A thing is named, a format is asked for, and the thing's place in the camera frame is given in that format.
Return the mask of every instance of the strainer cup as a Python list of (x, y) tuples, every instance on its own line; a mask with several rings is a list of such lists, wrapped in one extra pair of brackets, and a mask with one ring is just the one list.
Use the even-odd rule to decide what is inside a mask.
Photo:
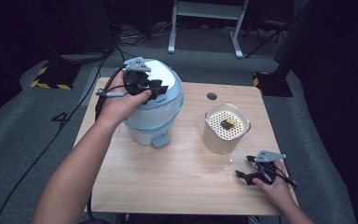
[[(224, 120), (231, 120), (234, 124), (226, 129), (222, 125)], [(250, 121), (235, 105), (222, 104), (206, 112), (202, 141), (212, 152), (227, 154), (234, 150), (250, 128)]]

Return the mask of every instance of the wooden table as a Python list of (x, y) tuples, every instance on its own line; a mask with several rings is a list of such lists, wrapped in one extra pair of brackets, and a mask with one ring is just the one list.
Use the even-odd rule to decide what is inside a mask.
[[(108, 78), (100, 78), (96, 89)], [(255, 171), (247, 155), (262, 149), (280, 152), (257, 88), (183, 83), (185, 103), (174, 121), (171, 142), (163, 148), (142, 146), (120, 124), (97, 177), (93, 211), (154, 214), (279, 215), (258, 187), (247, 186), (235, 170)], [(211, 101), (207, 93), (214, 92)], [(94, 122), (93, 94), (76, 142)], [(230, 103), (251, 121), (251, 130), (233, 152), (214, 154), (203, 145), (205, 113)]]

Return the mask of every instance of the chair leg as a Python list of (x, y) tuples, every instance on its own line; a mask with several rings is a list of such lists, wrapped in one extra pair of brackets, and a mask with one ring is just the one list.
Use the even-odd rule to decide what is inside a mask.
[(249, 33), (251, 33), (252, 29), (249, 29), (243, 36), (242, 38), (245, 38)]
[(275, 39), (275, 44), (278, 43), (279, 35), (281, 34), (280, 31), (278, 31), (277, 38)]
[(261, 44), (261, 37), (260, 37), (260, 33), (258, 32), (258, 30), (257, 30), (257, 36), (258, 36), (258, 42), (260, 42), (260, 44)]
[(257, 48), (255, 48), (254, 50), (252, 50), (250, 53), (248, 53), (245, 58), (249, 58), (249, 56), (251, 56), (253, 53), (255, 53), (258, 49), (260, 49), (261, 47), (263, 47), (265, 44), (267, 44), (267, 42), (270, 41), (270, 39), (272, 39), (275, 35), (278, 35), (279, 32), (275, 32), (275, 34), (273, 34), (272, 36), (270, 36), (267, 40), (265, 40), (261, 45), (259, 45)]

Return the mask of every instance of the human arm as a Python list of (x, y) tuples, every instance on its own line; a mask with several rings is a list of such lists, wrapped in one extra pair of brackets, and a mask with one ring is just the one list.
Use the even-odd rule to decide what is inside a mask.
[[(285, 173), (282, 162), (275, 161), (275, 165)], [(289, 185), (282, 178), (277, 176), (271, 185), (264, 183), (258, 178), (254, 178), (253, 182), (267, 194), (268, 198), (275, 205), (278, 206), (290, 224), (313, 223), (307, 214), (298, 207), (290, 193)]]
[[(111, 87), (123, 85), (119, 72)], [(113, 91), (124, 91), (116, 88)], [(48, 181), (33, 223), (78, 223), (117, 126), (145, 102), (150, 91), (106, 98), (100, 116), (66, 156)]]

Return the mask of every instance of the forearm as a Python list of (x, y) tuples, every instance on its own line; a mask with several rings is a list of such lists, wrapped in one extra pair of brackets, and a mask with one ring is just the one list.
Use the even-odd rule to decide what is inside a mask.
[(78, 222), (118, 124), (97, 121), (86, 132), (49, 180), (34, 223)]
[(289, 203), (280, 207), (283, 215), (290, 224), (312, 224), (313, 221), (302, 211), (296, 203)]

